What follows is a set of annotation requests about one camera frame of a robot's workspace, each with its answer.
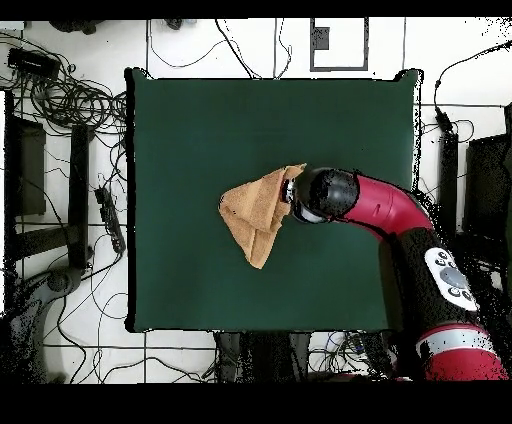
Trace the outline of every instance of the red cylinder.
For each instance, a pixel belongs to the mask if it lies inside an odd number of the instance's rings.
[[[508,380],[489,335],[469,324],[450,324],[424,334],[416,345],[427,380]]]

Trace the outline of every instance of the black stand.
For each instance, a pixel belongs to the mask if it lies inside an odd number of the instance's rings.
[[[0,357],[3,380],[14,383],[47,383],[43,331],[52,302],[80,285],[92,255],[88,246],[89,129],[75,126],[71,135],[69,175],[69,224],[64,228],[16,233],[13,205],[24,177],[17,149],[19,129],[14,119],[12,93],[6,93],[5,132],[5,316],[0,320]],[[69,265],[43,272],[38,280],[14,276],[16,261],[68,245]]]

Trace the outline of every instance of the towel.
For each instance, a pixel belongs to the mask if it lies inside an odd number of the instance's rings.
[[[220,215],[253,267],[263,268],[281,221],[290,213],[290,205],[281,200],[283,181],[297,177],[305,166],[285,166],[222,195]]]

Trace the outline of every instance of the floor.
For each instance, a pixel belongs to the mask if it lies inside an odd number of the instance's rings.
[[[361,23],[347,19],[317,19],[331,27],[331,46],[339,46],[347,62],[339,64],[336,57],[319,55],[315,66],[357,66],[360,60],[358,47],[347,45],[347,39],[355,44],[361,39]],[[236,40],[243,60],[251,70],[265,78],[273,75],[274,68],[274,18],[220,21],[228,37]],[[505,19],[485,18],[369,18],[368,71],[310,72],[310,19],[278,18],[277,30],[283,43],[276,50],[276,74],[285,68],[287,48],[292,46],[292,59],[282,78],[377,78],[393,79],[402,69],[417,68],[424,71],[421,92],[421,116],[425,124],[433,124],[434,84],[441,71],[448,65],[471,56],[480,50],[502,43],[509,38],[509,22]],[[141,67],[154,77],[187,78],[244,78],[244,69],[236,60],[226,43],[217,45],[212,52],[196,61],[217,42],[222,40],[213,20],[198,20],[194,25],[184,24],[179,31],[165,26],[163,20],[151,21],[151,36],[148,37],[147,21],[106,21],[98,25],[93,35],[82,33],[63,34],[48,22],[32,22],[23,36],[44,46],[48,50],[64,55],[76,65],[75,78],[85,78],[102,83],[114,93],[125,90],[123,71],[126,67]],[[5,45],[0,45],[0,57],[4,57]],[[503,107],[512,101],[512,83],[509,68],[512,54],[501,50],[467,63],[458,65],[443,76],[438,90],[437,103],[448,113],[452,121],[459,123],[460,139],[497,135],[505,131]],[[0,63],[1,71],[5,65]],[[422,139],[420,189],[431,191],[437,185],[437,140],[439,132],[434,126]],[[464,174],[465,149],[460,143],[459,173]],[[60,167],[67,175],[69,166],[59,158],[69,157],[69,143],[62,137],[47,138],[46,169]],[[94,140],[90,152],[90,183],[101,184],[103,175],[111,173],[109,150]],[[464,177],[459,179],[459,216],[463,210]],[[60,172],[47,174],[45,188],[63,222],[67,219],[67,180]],[[126,224],[126,196],[122,184],[112,186],[118,198],[117,209],[122,224]],[[94,195],[89,203],[89,239],[93,244],[105,234]],[[30,231],[55,224],[55,216],[49,210],[42,217],[25,217],[23,229]],[[65,254],[66,249],[56,249],[35,255],[17,264],[18,273],[28,277],[45,269],[54,259]],[[108,237],[98,240],[94,264],[95,269],[109,265],[115,258]],[[172,382],[182,376],[179,371],[164,367],[165,364],[188,372],[205,371],[214,359],[214,341],[211,333],[196,331],[153,331],[146,334],[130,334],[124,328],[126,314],[127,263],[130,252],[108,273],[95,276],[69,296],[62,329],[77,343],[88,346],[87,358],[75,382],[97,383],[91,374],[93,358],[101,352],[101,377],[106,383]],[[95,291],[99,307],[92,301],[91,287],[101,283]],[[48,367],[52,372],[73,375],[82,362],[82,352],[66,342],[55,329],[57,316],[62,310],[62,301],[51,307],[45,327],[45,350]],[[101,318],[100,307],[112,318]],[[315,333],[311,348],[324,347],[328,343],[327,333]],[[116,369],[140,362],[130,368]],[[321,357],[312,360],[320,366]]]

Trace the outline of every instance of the black connector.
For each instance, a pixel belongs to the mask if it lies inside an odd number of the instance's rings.
[[[9,49],[7,66],[22,73],[37,75],[42,78],[57,80],[60,63],[48,56],[29,52],[23,49]]]
[[[453,132],[453,125],[450,121],[450,118],[448,118],[448,115],[445,112],[441,112],[441,109],[438,107],[436,107],[436,121],[442,132]]]

